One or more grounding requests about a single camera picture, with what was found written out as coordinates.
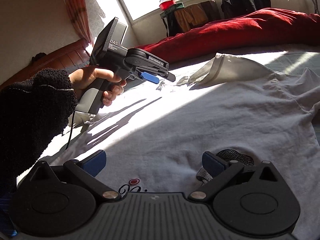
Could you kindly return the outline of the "person's left hand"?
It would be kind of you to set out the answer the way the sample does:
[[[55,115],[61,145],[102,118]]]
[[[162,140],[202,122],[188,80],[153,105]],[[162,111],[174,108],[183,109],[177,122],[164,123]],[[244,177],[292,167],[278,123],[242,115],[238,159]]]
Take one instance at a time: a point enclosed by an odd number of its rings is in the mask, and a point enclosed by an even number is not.
[[[104,89],[100,95],[100,102],[104,106],[110,106],[116,100],[116,97],[123,93],[126,86],[126,81],[122,80],[117,74],[97,66],[77,69],[68,76],[78,101],[90,88]]]

